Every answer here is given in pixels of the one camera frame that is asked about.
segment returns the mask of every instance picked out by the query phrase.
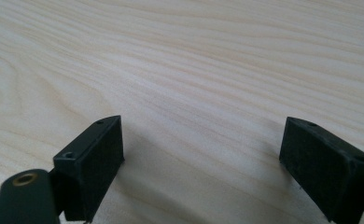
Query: wooden table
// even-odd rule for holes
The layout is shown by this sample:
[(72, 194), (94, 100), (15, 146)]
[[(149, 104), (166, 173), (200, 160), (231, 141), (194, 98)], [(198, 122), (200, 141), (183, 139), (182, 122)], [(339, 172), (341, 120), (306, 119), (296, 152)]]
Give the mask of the wooden table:
[(364, 151), (364, 0), (0, 1), (0, 185), (112, 115), (94, 223), (327, 223), (278, 155), (288, 116)]

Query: black clamp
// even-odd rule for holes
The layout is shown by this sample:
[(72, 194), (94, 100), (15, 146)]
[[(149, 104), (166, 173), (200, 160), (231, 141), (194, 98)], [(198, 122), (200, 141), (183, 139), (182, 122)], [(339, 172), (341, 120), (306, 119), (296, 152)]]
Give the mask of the black clamp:
[(54, 158), (54, 169), (28, 170), (0, 189), (0, 224), (92, 222), (124, 162), (121, 118), (94, 122)]

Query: mounting hole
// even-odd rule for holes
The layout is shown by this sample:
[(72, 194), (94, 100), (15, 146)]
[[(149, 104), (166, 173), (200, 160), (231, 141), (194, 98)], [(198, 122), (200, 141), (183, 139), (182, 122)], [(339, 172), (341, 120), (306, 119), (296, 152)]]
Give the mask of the mounting hole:
[(16, 186), (16, 187), (29, 185), (32, 182), (34, 182), (36, 180), (36, 178), (37, 178), (36, 173), (29, 173), (29, 174), (25, 174), (25, 175), (20, 175), (20, 176), (14, 178), (13, 185)]
[(361, 156), (355, 156), (354, 158), (357, 159), (358, 161), (364, 161), (364, 157)]
[(66, 152), (63, 154), (64, 157), (66, 158), (74, 158), (74, 153), (73, 152)]

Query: light wood grain surface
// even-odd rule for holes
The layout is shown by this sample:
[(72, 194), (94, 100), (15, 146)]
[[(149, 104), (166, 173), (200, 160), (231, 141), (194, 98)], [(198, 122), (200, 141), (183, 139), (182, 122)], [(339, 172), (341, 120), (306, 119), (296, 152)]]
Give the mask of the light wood grain surface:
[(327, 223), (278, 155), (287, 116), (364, 151), (364, 0), (0, 1), (0, 185), (112, 115), (94, 223)]

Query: black plastic part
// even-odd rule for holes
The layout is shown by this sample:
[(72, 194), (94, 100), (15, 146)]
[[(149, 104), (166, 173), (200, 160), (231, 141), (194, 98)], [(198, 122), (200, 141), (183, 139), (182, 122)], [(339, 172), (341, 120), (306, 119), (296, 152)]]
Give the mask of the black plastic part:
[(287, 118), (280, 162), (329, 221), (359, 222), (364, 152), (312, 122)]
[(29, 170), (6, 180), (0, 189), (0, 224), (59, 224), (48, 172)]
[(120, 116), (94, 122), (53, 161), (52, 181), (59, 185), (58, 212), (64, 210), (70, 221), (92, 222), (124, 162)]

